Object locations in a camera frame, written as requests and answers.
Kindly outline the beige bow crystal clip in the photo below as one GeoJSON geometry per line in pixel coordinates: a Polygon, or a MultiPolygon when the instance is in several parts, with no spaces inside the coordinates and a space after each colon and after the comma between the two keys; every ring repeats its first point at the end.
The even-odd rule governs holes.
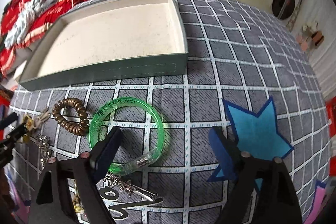
{"type": "Polygon", "coordinates": [[[52,156],[52,151],[50,150],[50,137],[37,134],[36,140],[40,155],[40,169],[43,170],[48,163],[48,159],[52,156]]]}

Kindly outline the grey grid tablecloth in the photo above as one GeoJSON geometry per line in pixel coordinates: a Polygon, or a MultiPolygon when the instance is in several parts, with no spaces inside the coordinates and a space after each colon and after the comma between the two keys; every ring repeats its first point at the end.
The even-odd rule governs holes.
{"type": "Polygon", "coordinates": [[[146,101],[162,115],[167,154],[130,175],[133,184],[158,193],[150,204],[139,196],[106,192],[117,223],[214,223],[233,184],[209,182],[217,160],[209,130],[233,138],[223,101],[259,112],[273,99],[278,130],[293,146],[284,162],[306,218],[315,184],[329,177],[330,138],[318,81],[295,39],[274,16],[231,0],[175,0],[188,39],[187,71],[100,81],[28,92],[17,88],[10,110],[37,115],[63,98],[82,100],[89,115],[118,97],[146,101]]]}

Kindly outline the grey white clothes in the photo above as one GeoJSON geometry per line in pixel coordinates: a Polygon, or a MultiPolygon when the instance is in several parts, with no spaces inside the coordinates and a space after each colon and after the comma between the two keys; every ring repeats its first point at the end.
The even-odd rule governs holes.
{"type": "Polygon", "coordinates": [[[25,3],[23,10],[19,13],[17,21],[9,30],[4,41],[6,49],[23,44],[25,37],[33,22],[59,0],[31,0],[25,3]]]}

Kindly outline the silver star hair clip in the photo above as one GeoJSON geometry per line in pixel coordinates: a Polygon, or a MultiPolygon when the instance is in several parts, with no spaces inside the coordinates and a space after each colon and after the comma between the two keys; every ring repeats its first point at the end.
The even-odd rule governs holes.
{"type": "Polygon", "coordinates": [[[158,198],[157,193],[133,185],[130,179],[123,181],[120,175],[113,174],[112,172],[108,172],[103,181],[111,188],[117,186],[120,192],[125,192],[128,196],[137,195],[151,202],[158,198]]]}

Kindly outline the teal jewelry tray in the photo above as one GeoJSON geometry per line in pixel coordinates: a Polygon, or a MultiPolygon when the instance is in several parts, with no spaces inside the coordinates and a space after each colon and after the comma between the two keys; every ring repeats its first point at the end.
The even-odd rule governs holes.
{"type": "Polygon", "coordinates": [[[63,14],[19,79],[29,91],[182,75],[188,46],[175,0],[91,0],[63,14]]]}

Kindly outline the green translucent bangle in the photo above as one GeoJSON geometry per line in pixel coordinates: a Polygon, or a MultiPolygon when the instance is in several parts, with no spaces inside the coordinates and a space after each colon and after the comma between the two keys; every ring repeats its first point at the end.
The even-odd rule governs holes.
{"type": "Polygon", "coordinates": [[[98,172],[99,180],[105,171],[126,176],[153,164],[161,157],[165,145],[165,130],[160,115],[152,106],[137,98],[120,97],[107,102],[97,110],[89,126],[88,143],[90,149],[101,148],[100,154],[92,160],[92,166],[98,172]],[[105,118],[123,107],[142,108],[155,121],[156,145],[143,155],[139,151],[133,151],[139,144],[139,135],[135,134],[134,129],[114,125],[107,132],[102,130],[105,118]]]}

